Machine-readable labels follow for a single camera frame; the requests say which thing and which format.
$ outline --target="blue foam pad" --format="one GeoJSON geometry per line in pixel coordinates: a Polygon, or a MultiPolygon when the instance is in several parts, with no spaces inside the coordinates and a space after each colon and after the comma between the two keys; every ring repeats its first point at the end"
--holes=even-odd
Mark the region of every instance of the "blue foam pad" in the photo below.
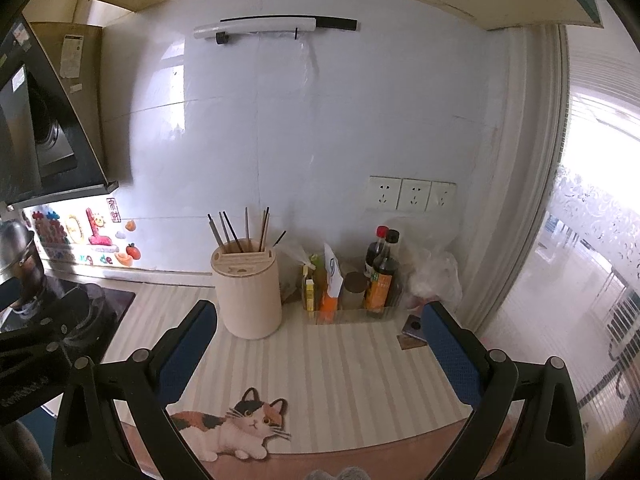
{"type": "Polygon", "coordinates": [[[456,396],[460,402],[475,409],[482,399],[482,383],[478,369],[429,303],[422,310],[420,322],[424,337],[456,396]]]}
{"type": "Polygon", "coordinates": [[[216,308],[209,303],[191,324],[159,371],[156,397],[161,406],[173,404],[180,399],[211,338],[216,333],[217,326],[216,308]]]}

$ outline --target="smartphone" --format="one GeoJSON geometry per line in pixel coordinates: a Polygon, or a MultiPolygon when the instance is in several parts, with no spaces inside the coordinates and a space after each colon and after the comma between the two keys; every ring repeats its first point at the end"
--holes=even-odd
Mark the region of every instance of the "smartphone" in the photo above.
{"type": "Polygon", "coordinates": [[[409,337],[413,337],[424,343],[427,340],[424,337],[424,333],[422,332],[422,323],[420,322],[420,318],[418,316],[414,316],[413,314],[407,317],[404,326],[402,327],[402,333],[409,337]]]}

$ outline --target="wall socket panel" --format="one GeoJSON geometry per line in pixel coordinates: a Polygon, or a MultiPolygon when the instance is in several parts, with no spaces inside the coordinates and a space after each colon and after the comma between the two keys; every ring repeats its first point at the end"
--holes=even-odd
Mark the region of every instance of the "wall socket panel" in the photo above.
{"type": "Polygon", "coordinates": [[[370,176],[367,182],[367,209],[395,211],[400,195],[401,178],[386,176],[370,176]]]}
{"type": "Polygon", "coordinates": [[[432,182],[427,212],[449,212],[456,201],[456,185],[451,182],[432,182]]]}
{"type": "Polygon", "coordinates": [[[397,210],[423,213],[427,209],[430,191],[431,180],[402,179],[397,210]]]}

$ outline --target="calico cat decal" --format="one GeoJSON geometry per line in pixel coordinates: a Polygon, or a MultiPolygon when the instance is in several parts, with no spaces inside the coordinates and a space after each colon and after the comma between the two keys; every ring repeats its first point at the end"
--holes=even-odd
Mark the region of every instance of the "calico cat decal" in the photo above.
{"type": "Polygon", "coordinates": [[[245,460],[261,460],[267,456],[265,438],[279,436],[290,440],[283,428],[282,415],[287,409],[285,399],[271,404],[260,400],[258,390],[249,388],[242,400],[220,417],[201,412],[179,412],[171,416],[174,426],[195,455],[213,462],[219,453],[234,454],[245,460]]]}

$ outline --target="soy sauce bottle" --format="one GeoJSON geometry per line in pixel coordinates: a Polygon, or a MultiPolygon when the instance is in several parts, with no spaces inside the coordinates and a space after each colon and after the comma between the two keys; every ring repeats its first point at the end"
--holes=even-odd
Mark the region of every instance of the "soy sauce bottle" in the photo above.
{"type": "Polygon", "coordinates": [[[369,244],[367,248],[367,256],[364,259],[364,275],[368,280],[371,279],[371,273],[373,272],[373,260],[382,252],[382,248],[385,246],[385,237],[389,228],[386,225],[379,225],[376,229],[376,236],[378,239],[369,244]]]}
{"type": "Polygon", "coordinates": [[[382,317],[384,314],[391,282],[399,267],[398,261],[392,256],[392,254],[396,254],[399,239],[400,233],[395,229],[389,229],[386,232],[385,245],[382,247],[382,252],[373,260],[373,272],[371,273],[369,290],[365,298],[365,308],[368,316],[382,317]]]}

